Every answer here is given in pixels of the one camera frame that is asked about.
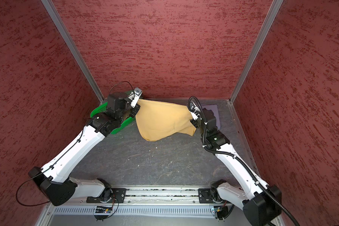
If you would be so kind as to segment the right aluminium corner post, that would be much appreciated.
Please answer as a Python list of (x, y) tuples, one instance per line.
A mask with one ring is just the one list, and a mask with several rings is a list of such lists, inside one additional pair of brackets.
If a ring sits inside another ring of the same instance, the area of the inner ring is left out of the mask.
[(235, 102), (235, 100), (236, 100), (236, 98), (237, 98), (246, 78), (247, 78), (247, 75), (248, 75), (248, 73), (249, 73), (249, 71), (250, 71), (250, 69), (251, 69), (251, 67), (252, 67), (252, 65), (253, 65), (261, 47), (262, 47), (262, 45), (263, 45), (263, 42), (265, 41), (265, 38), (266, 38), (266, 36), (267, 36), (267, 34), (268, 34), (272, 24), (273, 24), (278, 12), (279, 12), (282, 4), (283, 4), (283, 0), (273, 0), (272, 1), (272, 4), (269, 8), (269, 11), (268, 11), (268, 13), (267, 13), (267, 15), (264, 19), (264, 22), (261, 26), (261, 29), (258, 33), (258, 36), (257, 36), (257, 38), (254, 42), (252, 49), (251, 49), (249, 57), (248, 57), (245, 65), (244, 65), (244, 68), (243, 68), (242, 73), (239, 77), (239, 80), (238, 80), (238, 82), (237, 82), (237, 84), (234, 88), (234, 91), (232, 92), (231, 97), (229, 99), (231, 104), (234, 104), (234, 102)]

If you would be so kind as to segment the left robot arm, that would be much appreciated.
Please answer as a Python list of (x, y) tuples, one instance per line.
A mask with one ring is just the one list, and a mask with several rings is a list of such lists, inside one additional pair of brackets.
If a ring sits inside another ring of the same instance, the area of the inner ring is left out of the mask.
[(105, 180), (75, 179), (70, 175), (99, 142), (135, 119), (141, 95), (139, 88), (130, 94), (108, 95), (106, 102), (92, 111), (80, 134), (63, 151), (42, 167), (29, 171), (29, 177), (50, 203), (60, 206), (70, 199), (87, 197), (101, 203), (115, 200), (111, 185)]

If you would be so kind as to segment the left aluminium corner post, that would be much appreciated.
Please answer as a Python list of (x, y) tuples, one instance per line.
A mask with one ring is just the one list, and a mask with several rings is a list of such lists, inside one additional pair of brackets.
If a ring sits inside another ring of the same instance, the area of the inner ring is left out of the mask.
[(41, 0), (42, 4), (44, 5), (46, 11), (48, 12), (49, 16), (51, 17), (53, 23), (55, 24), (57, 30), (59, 31), (60, 35), (62, 36), (63, 40), (65, 41), (67, 47), (69, 48), (72, 56), (74, 57), (76, 63), (78, 64), (79, 68), (81, 69), (82, 73), (84, 74), (87, 82), (89, 83), (90, 87), (92, 88), (93, 92), (97, 96), (100, 103), (104, 101), (104, 95), (102, 94), (99, 86), (97, 85), (92, 73), (90, 72), (88, 66), (86, 65), (82, 55), (80, 54), (78, 48), (76, 47), (74, 40), (72, 39), (69, 31), (67, 30), (63, 20), (61, 19), (58, 11), (55, 8), (53, 1), (50, 0)]

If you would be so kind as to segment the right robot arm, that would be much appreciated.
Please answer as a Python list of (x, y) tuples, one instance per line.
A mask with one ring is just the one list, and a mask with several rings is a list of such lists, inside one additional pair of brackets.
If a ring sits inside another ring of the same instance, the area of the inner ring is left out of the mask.
[(214, 203), (230, 203), (243, 213), (252, 226), (271, 226), (282, 209), (281, 191), (270, 187), (235, 151), (229, 139), (218, 130), (211, 110), (190, 107), (191, 123), (201, 132), (203, 148), (216, 156), (232, 173), (240, 185), (233, 187), (225, 180), (211, 185), (209, 196)]

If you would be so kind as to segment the aluminium corner post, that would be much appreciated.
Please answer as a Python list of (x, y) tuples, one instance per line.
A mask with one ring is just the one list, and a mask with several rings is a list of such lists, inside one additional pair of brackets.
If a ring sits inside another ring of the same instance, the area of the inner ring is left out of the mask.
[(86, 65), (82, 55), (80, 54), (78, 48), (76, 47), (74, 40), (72, 39), (69, 31), (67, 30), (63, 20), (61, 19), (58, 11), (55, 8), (53, 1), (50, 0), (41, 0), (42, 4), (44, 5), (46, 11), (48, 12), (49, 16), (51, 17), (53, 23), (55, 24), (57, 30), (59, 31), (60, 35), (62, 36), (63, 40), (65, 41), (67, 47), (69, 48), (72, 56), (74, 57), (76, 63), (78, 64), (79, 68), (81, 69), (82, 73), (84, 74), (87, 82), (89, 83), (90, 87), (92, 88), (93, 92), (97, 96), (100, 103), (104, 101), (104, 95), (102, 94), (99, 86), (97, 85), (92, 73), (90, 72), (88, 66)]
[(273, 0), (272, 1), (272, 4), (269, 8), (269, 11), (268, 11), (268, 13), (267, 13), (267, 15), (264, 19), (264, 22), (261, 26), (261, 29), (258, 33), (258, 36), (257, 36), (257, 38), (254, 42), (252, 49), (251, 49), (249, 57), (248, 57), (245, 65), (244, 65), (244, 68), (243, 68), (242, 73), (239, 77), (239, 80), (238, 80), (238, 82), (237, 82), (237, 84), (234, 88), (234, 91), (232, 92), (231, 97), (229, 99), (231, 104), (234, 104), (234, 102), (235, 102), (235, 100), (236, 100), (236, 98), (237, 98), (246, 78), (247, 78), (247, 75), (248, 75), (248, 73), (249, 73), (249, 71), (250, 71), (250, 69), (251, 69), (251, 67), (252, 67), (252, 65), (253, 65), (261, 47), (262, 47), (262, 45), (263, 45), (263, 42), (265, 41), (265, 38), (266, 38), (266, 36), (267, 36), (267, 34), (268, 34), (272, 24), (273, 24), (278, 12), (279, 12), (282, 4), (283, 4), (283, 0)]

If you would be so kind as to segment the lavender skirt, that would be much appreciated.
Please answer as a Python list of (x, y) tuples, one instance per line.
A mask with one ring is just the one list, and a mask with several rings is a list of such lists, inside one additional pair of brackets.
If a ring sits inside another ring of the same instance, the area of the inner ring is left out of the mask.
[(216, 118), (216, 126), (218, 128), (218, 130), (221, 129), (221, 125), (220, 125), (220, 117), (219, 117), (219, 111), (218, 111), (218, 106), (217, 105), (204, 105), (203, 110), (211, 110)]

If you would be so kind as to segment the yellow skirt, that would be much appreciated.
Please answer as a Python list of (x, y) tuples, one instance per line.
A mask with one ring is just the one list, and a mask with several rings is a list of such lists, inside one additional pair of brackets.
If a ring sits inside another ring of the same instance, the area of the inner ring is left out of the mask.
[(147, 141), (158, 141), (175, 133), (193, 136), (196, 127), (185, 105), (140, 99), (136, 114), (138, 131)]

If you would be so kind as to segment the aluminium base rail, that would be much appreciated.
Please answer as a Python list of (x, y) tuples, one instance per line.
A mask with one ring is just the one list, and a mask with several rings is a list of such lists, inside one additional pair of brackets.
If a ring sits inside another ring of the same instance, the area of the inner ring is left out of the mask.
[[(192, 200), (193, 203), (199, 203), (198, 189), (195, 187), (133, 187), (126, 188), (126, 196), (123, 203), (135, 203), (137, 201), (145, 202), (187, 202)], [(231, 204), (240, 203), (242, 206), (244, 202), (254, 198), (258, 193), (246, 196), (245, 192), (241, 189), (230, 186), (228, 183), (223, 183), (217, 188), (211, 187), (211, 194), (213, 196), (214, 203), (228, 202)], [(80, 199), (85, 201), (87, 197), (94, 197), (93, 195), (72, 195), (71, 197), (63, 196), (55, 198), (52, 203), (55, 206), (63, 205), (69, 201)]]

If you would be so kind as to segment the green plastic basket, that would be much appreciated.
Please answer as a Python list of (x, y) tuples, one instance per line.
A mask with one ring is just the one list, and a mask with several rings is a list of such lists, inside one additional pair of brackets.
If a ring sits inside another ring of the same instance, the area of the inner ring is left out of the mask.
[(132, 92), (109, 94), (105, 102), (90, 113), (87, 124), (106, 137), (116, 134), (134, 120), (130, 117), (132, 107), (129, 95)]

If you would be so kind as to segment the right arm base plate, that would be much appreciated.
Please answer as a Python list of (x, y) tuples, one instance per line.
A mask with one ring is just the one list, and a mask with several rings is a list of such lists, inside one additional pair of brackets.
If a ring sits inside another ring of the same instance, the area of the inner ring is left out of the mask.
[(199, 197), (199, 203), (201, 204), (214, 203), (210, 188), (199, 188), (198, 197)]

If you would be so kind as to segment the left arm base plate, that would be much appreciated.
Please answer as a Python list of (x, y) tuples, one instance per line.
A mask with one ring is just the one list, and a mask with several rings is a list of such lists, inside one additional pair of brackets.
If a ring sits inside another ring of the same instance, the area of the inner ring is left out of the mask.
[(99, 197), (87, 197), (86, 203), (123, 203), (126, 192), (126, 188), (106, 188)]

